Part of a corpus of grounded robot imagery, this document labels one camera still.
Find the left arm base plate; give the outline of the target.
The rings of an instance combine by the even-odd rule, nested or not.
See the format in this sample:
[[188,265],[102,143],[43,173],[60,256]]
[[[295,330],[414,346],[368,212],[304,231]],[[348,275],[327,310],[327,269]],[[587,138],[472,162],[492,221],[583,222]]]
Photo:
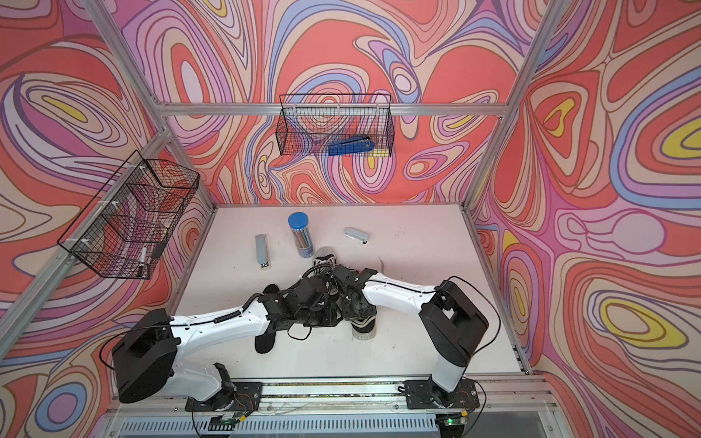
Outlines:
[[241,381],[231,387],[220,390],[207,401],[187,399],[186,412],[240,412],[251,414],[259,409],[263,383],[260,381]]

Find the black insole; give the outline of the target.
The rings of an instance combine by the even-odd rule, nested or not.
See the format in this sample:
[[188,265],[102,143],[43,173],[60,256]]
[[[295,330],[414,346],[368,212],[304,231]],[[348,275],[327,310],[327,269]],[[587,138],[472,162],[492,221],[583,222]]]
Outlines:
[[[270,284],[265,287],[263,293],[265,295],[275,294],[279,292],[279,287],[275,284]],[[258,354],[267,354],[272,351],[275,346],[276,332],[264,333],[255,337],[255,351]]]

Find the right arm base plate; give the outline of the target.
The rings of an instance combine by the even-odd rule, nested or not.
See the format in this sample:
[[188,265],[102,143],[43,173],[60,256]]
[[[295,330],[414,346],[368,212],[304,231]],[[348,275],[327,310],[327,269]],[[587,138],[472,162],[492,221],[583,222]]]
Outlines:
[[405,396],[410,410],[461,409],[468,412],[480,407],[476,382],[461,379],[452,392],[434,384],[430,379],[404,381],[398,391]]

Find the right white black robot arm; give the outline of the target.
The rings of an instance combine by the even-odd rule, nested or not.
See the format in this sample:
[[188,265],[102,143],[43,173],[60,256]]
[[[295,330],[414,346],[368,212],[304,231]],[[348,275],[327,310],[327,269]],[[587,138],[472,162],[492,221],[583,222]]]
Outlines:
[[489,329],[489,321],[462,289],[447,279],[434,287],[396,280],[366,268],[336,266],[329,275],[339,297],[341,317],[350,321],[357,339],[374,334],[378,308],[390,308],[421,320],[437,351],[429,381],[451,393]]

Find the black white sneaker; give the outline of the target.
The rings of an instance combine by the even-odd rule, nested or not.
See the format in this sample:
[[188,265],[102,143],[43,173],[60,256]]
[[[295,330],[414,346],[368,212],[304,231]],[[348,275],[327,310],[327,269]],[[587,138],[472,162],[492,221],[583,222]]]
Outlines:
[[368,317],[366,319],[357,319],[350,322],[352,327],[352,335],[358,341],[369,341],[376,334],[376,317]]
[[326,270],[333,270],[338,264],[338,259],[330,246],[323,246],[315,252],[312,263],[314,272],[321,273]]

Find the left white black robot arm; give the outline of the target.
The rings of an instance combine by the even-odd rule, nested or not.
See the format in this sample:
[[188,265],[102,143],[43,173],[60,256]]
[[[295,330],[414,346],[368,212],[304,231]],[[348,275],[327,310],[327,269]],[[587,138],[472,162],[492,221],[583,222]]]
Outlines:
[[270,285],[240,307],[201,316],[153,310],[112,348],[118,398],[137,403],[155,395],[184,396],[207,410],[224,410],[237,397],[226,366],[191,361],[191,355],[234,339],[271,341],[296,324],[334,327],[341,320],[337,300],[321,280],[308,277],[288,289]]

